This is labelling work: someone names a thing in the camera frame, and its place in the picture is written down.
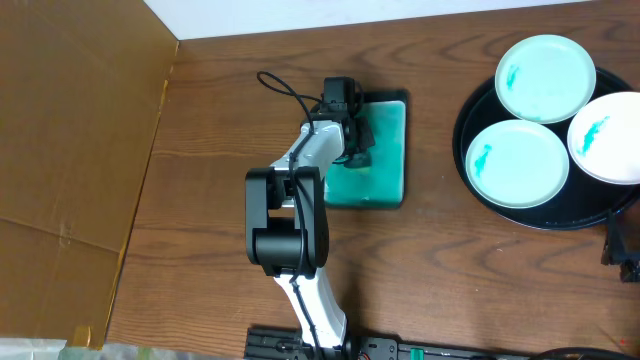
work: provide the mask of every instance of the round black tray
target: round black tray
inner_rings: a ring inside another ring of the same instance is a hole
[[[597,68],[596,89],[591,100],[632,90],[622,79]],[[549,230],[575,230],[604,222],[608,214],[618,213],[640,197],[640,186],[608,184],[592,178],[570,161],[569,177],[560,192],[546,203],[528,209],[510,209],[486,200],[469,183],[464,159],[471,141],[485,128],[503,120],[515,119],[502,106],[494,78],[482,84],[462,107],[453,130],[453,156],[460,177],[471,193],[486,207],[522,225]],[[546,125],[567,145],[571,120]]]

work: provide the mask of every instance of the teal paint stain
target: teal paint stain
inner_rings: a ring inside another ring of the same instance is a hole
[[[607,120],[609,120],[609,116],[605,116],[604,119],[597,121],[593,123],[593,125],[591,125],[589,131],[587,131],[587,133],[584,135],[584,144],[582,145],[582,149],[578,149],[578,154],[582,156],[587,155],[587,151],[589,151],[591,145],[593,144],[593,141],[596,139],[596,134],[599,133],[600,130],[602,130],[602,126],[605,122],[607,122]]]
[[[484,146],[484,153],[482,154],[482,156],[477,158],[476,161],[473,163],[476,166],[476,177],[480,177],[480,174],[484,170],[484,165],[487,162],[487,156],[489,156],[490,151],[491,151],[491,145],[486,144]]]
[[[507,74],[507,89],[513,91],[513,83],[516,82],[516,74],[520,71],[520,67],[517,65],[511,65],[509,67],[509,73]]]

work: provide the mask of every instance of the wooden tabletop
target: wooden tabletop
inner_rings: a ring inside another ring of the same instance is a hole
[[[241,356],[248,327],[299,326],[245,253],[244,176],[282,156],[303,119],[294,99],[256,81],[266,69],[300,93],[319,95],[325,77],[346,75],[366,90],[411,94],[402,207],[328,210],[326,268],[356,331],[640,353],[640,285],[600,265],[605,229],[511,223],[481,205],[454,166],[463,102],[509,47],[545,33],[576,40],[640,87],[637,0],[181,42],[108,340]]]

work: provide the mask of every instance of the white plastic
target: white plastic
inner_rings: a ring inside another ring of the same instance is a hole
[[[562,141],[545,126],[526,120],[491,125],[473,139],[465,159],[473,187],[508,208],[529,208],[553,198],[569,175]]]
[[[567,134],[569,153],[596,179],[640,184],[640,93],[600,97],[573,118]]]
[[[578,43],[538,35],[514,45],[500,60],[495,86],[514,116],[550,124],[575,115],[596,86],[593,60]]]
[[[296,294],[293,292],[293,286],[289,283],[291,277],[292,275],[280,275],[275,277],[275,280],[289,297],[293,310],[298,316],[302,325],[302,340],[313,345],[309,323],[302,313]],[[301,276],[296,282],[300,286],[300,295],[311,316],[311,321],[316,326],[319,346],[332,348],[342,345],[347,331],[347,317],[333,297],[324,268],[317,269],[313,279],[309,280]]]
[[[317,166],[320,179],[324,179],[329,166],[344,152],[344,136],[342,126],[333,121],[315,121],[315,134],[309,138],[298,154],[294,168],[303,166]],[[298,146],[300,141],[309,133],[309,124],[300,128],[300,136],[284,156],[271,166],[276,170],[289,170],[289,154]]]

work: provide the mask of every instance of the white wall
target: white wall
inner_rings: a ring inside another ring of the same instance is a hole
[[[178,40],[581,0],[145,0]]]

